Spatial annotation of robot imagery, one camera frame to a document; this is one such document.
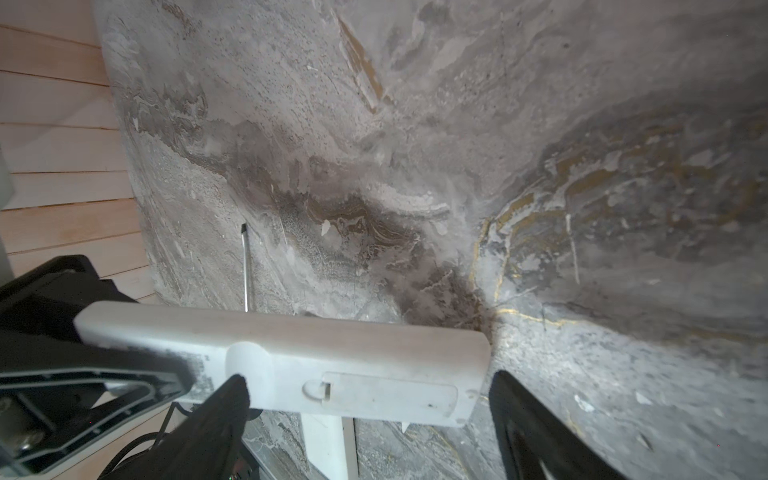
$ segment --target black cable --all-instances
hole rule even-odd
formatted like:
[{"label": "black cable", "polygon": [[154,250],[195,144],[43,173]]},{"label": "black cable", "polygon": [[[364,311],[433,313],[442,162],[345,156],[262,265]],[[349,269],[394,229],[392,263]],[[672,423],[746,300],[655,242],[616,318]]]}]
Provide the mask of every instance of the black cable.
[{"label": "black cable", "polygon": [[157,446],[157,444],[160,442],[160,440],[162,438],[164,438],[166,435],[168,435],[165,432],[165,429],[168,427],[168,422],[170,421],[170,417],[174,414],[174,409],[179,409],[180,412],[182,410],[184,410],[184,409],[181,408],[181,406],[178,403],[172,402],[170,404],[170,407],[168,408],[168,413],[165,414],[165,418],[163,419],[163,425],[160,427],[160,431],[159,432],[145,433],[142,436],[138,437],[137,439],[132,440],[131,443],[129,443],[128,445],[123,447],[123,449],[120,450],[118,452],[118,454],[115,455],[113,457],[113,459],[109,461],[107,466],[104,467],[104,470],[101,472],[101,475],[99,475],[98,477],[101,478],[101,477],[105,476],[107,473],[110,473],[113,470],[115,470],[117,468],[117,466],[120,465],[121,462],[123,461],[123,457],[125,457],[131,450],[135,449],[136,447],[138,447],[142,443],[149,442],[150,440],[154,439],[154,443],[152,444],[152,446],[149,449],[146,449],[143,452],[139,452],[136,455],[131,455],[130,457],[125,459],[126,462],[129,462],[131,460],[135,460],[136,457],[138,457],[139,455],[143,455],[144,453],[147,453],[150,449],[152,449],[155,446]]},{"label": "black cable", "polygon": [[165,429],[168,427],[168,422],[170,422],[170,416],[174,414],[174,409],[176,408],[177,403],[172,402],[170,404],[170,407],[168,407],[168,413],[165,414],[165,418],[163,419],[163,425],[160,427],[160,432],[157,437],[154,439],[154,443],[150,447],[153,449],[157,446],[158,443],[160,443],[160,439],[163,437],[163,434],[165,433]]},{"label": "black cable", "polygon": [[178,410],[181,415],[184,415],[185,417],[192,415],[192,412],[185,410],[184,407],[179,404],[179,402],[174,402],[174,404],[176,406],[176,410]]},{"label": "black cable", "polygon": [[162,436],[165,436],[165,435],[167,435],[167,433],[163,433],[161,435],[160,432],[151,432],[151,433],[145,433],[142,436],[140,436],[140,437],[138,437],[136,439],[131,440],[131,442],[128,443],[128,445],[123,447],[123,449],[120,450],[118,452],[118,454],[115,455],[113,457],[113,459],[109,461],[107,466],[104,467],[104,470],[101,471],[101,474],[98,477],[101,478],[101,477],[105,476],[107,473],[109,473],[112,470],[114,470],[114,468],[118,466],[118,463],[120,463],[120,460],[122,460],[123,457],[125,457],[131,450],[135,449],[136,447],[138,447],[142,443],[149,442],[150,440],[155,440],[156,438],[162,437]]}]

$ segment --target dark stain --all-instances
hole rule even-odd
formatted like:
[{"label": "dark stain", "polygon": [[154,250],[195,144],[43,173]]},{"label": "dark stain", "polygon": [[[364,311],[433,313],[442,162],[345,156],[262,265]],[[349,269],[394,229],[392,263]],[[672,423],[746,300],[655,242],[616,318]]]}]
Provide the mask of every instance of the dark stain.
[{"label": "dark stain", "polygon": [[[748,278],[712,285],[711,295],[722,299],[718,301],[723,308],[745,303],[753,311],[725,320],[719,307],[711,316],[692,316],[676,311],[666,300],[657,302],[654,296],[663,298],[664,288],[687,289],[669,278],[659,290],[648,286],[622,291],[593,284],[584,276],[590,269],[610,272],[614,261],[626,262],[622,256],[652,253],[692,266],[723,265],[723,274],[732,278],[736,273],[728,269],[738,267],[729,262],[768,251],[768,103],[717,108],[706,103],[638,105],[635,101],[627,106],[637,113],[619,116],[614,112],[621,109],[614,108],[611,114],[582,122],[545,149],[539,167],[522,177],[512,201],[496,217],[507,242],[495,245],[508,258],[505,285],[517,292],[533,289],[545,304],[562,302],[570,311],[642,339],[765,343],[768,297]],[[564,208],[552,203],[557,195],[565,200]],[[512,223],[511,217],[523,207],[531,213]],[[572,269],[566,213],[579,250],[580,286],[560,273],[560,265]],[[482,245],[486,254],[492,248],[490,242]],[[531,256],[538,259],[539,268],[523,270],[520,265]],[[622,265],[625,270],[616,273],[624,275],[622,282],[627,276],[647,275],[643,265],[635,270]],[[682,297],[674,305],[687,301],[696,302],[696,297]],[[629,313],[638,310],[644,314]],[[719,355],[702,352],[710,358]]]},{"label": "dark stain", "polygon": [[393,71],[405,70],[406,67],[408,67],[411,63],[413,63],[413,61],[416,60],[416,58],[420,56],[422,52],[424,52],[424,50],[426,49],[426,45],[427,45],[427,38],[422,37],[418,45],[408,50],[402,57],[398,58],[397,60],[395,60],[394,63],[392,63],[392,70]]},{"label": "dark stain", "polygon": [[400,31],[400,28],[392,27],[392,30],[389,31],[389,35],[387,35],[386,43],[384,44],[389,55],[392,55],[395,53],[395,50],[397,50],[400,37],[402,37],[402,31]]},{"label": "dark stain", "polygon": [[277,140],[288,152],[296,150],[300,145],[300,138],[284,124],[275,124],[272,128]]},{"label": "dark stain", "polygon": [[[317,155],[306,162],[288,163],[283,157],[288,150],[285,143],[290,142],[286,131],[269,138],[254,122],[231,125],[207,120],[204,92],[183,78],[163,91],[125,95],[141,99],[128,104],[126,124],[137,118],[140,132],[157,137],[192,164],[226,179],[241,203],[271,225],[260,235],[274,243],[285,241],[311,262],[319,276],[352,285],[359,282],[355,271],[362,269],[369,272],[366,282],[382,288],[406,322],[476,329],[490,336],[492,315],[467,290],[458,266],[443,264],[434,251],[424,248],[420,240],[424,233],[414,227],[418,223],[412,218],[384,211],[367,202],[358,190],[345,187],[353,174],[348,167]],[[370,150],[378,138],[381,134],[373,134],[355,147]],[[145,171],[159,167],[151,158],[137,155],[137,161],[148,163],[141,167]],[[304,191],[299,191],[300,179],[302,184],[309,182]],[[320,195],[316,190],[326,193]],[[161,215],[147,213],[150,218]],[[319,225],[326,220],[343,239],[341,252],[324,250],[318,241]],[[159,225],[153,228],[163,230]],[[164,251],[160,244],[152,250]]]},{"label": "dark stain", "polygon": [[757,39],[748,35],[747,32],[760,30],[767,15],[768,5],[765,4],[709,14],[705,22],[702,22],[701,17],[693,12],[678,15],[666,20],[671,24],[666,31],[674,32],[667,41],[672,45],[700,43],[713,45],[721,42],[735,42],[740,45],[734,45],[737,51],[741,48],[752,48]]},{"label": "dark stain", "polygon": [[418,19],[433,25],[446,25],[452,22],[451,9],[447,5],[429,2],[419,10]]},{"label": "dark stain", "polygon": [[182,39],[186,39],[186,37],[189,37],[197,32],[195,24],[184,14],[184,11],[181,10],[178,5],[170,2],[163,2],[163,10],[170,13],[176,17],[179,22],[181,22],[181,25],[184,27],[184,37],[182,37]]}]

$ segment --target marble wall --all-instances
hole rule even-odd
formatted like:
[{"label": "marble wall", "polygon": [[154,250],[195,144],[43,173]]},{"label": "marble wall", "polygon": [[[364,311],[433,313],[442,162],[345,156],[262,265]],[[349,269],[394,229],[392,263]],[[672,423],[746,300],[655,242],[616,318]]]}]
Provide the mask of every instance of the marble wall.
[{"label": "marble wall", "polygon": [[[629,478],[761,478],[768,3],[96,0],[169,303],[477,329]],[[356,422],[361,478],[504,478]],[[249,425],[313,478],[295,415]]]}]

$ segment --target wooden panel wall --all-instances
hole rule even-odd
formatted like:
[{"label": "wooden panel wall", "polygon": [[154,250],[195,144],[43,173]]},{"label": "wooden panel wall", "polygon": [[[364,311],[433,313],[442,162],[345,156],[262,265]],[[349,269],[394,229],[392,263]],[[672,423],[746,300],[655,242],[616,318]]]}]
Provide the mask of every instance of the wooden panel wall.
[{"label": "wooden panel wall", "polygon": [[14,274],[82,253],[157,302],[90,0],[0,0],[0,211]]}]

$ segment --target white plastic tool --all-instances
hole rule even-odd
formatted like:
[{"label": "white plastic tool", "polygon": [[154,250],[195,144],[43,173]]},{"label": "white plastic tool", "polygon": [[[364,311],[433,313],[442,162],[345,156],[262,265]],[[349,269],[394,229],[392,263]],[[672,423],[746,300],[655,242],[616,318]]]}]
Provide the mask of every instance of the white plastic tool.
[{"label": "white plastic tool", "polygon": [[355,421],[335,415],[301,415],[306,459],[328,480],[357,480]]},{"label": "white plastic tool", "polygon": [[491,347],[478,332],[96,302],[75,318],[84,343],[187,360],[204,402],[235,373],[252,408],[460,427]]}]

